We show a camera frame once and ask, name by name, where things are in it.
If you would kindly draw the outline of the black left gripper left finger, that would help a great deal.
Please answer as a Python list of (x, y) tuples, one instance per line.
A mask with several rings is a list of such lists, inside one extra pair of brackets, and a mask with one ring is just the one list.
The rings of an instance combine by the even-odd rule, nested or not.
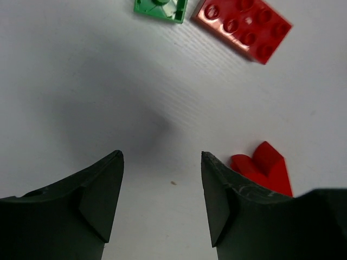
[(101, 259), (124, 173), (116, 150), (21, 197), (1, 199), (1, 259)]

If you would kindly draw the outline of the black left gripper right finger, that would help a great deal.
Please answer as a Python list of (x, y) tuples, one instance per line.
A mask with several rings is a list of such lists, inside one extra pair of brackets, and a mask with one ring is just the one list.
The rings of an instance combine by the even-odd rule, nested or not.
[(346, 189), (291, 198), (234, 172), (210, 152), (201, 175), (219, 259), (346, 259)]

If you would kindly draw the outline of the green lego brick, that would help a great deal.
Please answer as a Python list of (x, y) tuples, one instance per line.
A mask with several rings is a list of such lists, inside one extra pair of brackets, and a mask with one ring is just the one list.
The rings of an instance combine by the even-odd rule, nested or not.
[(187, 3), (187, 0), (135, 0), (133, 11), (182, 24)]

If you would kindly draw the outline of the red lego plate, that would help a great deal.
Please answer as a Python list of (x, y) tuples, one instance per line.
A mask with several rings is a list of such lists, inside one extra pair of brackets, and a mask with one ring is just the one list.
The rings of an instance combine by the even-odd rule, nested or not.
[(191, 19), (245, 58), (266, 64), (293, 25), (261, 0), (200, 1)]

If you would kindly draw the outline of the red jagged lego pieces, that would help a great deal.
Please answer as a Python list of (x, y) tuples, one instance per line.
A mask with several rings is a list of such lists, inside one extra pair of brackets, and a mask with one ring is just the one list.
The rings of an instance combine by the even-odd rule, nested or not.
[(265, 188), (293, 196), (285, 158), (269, 142), (262, 142), (252, 156), (231, 156), (230, 167)]

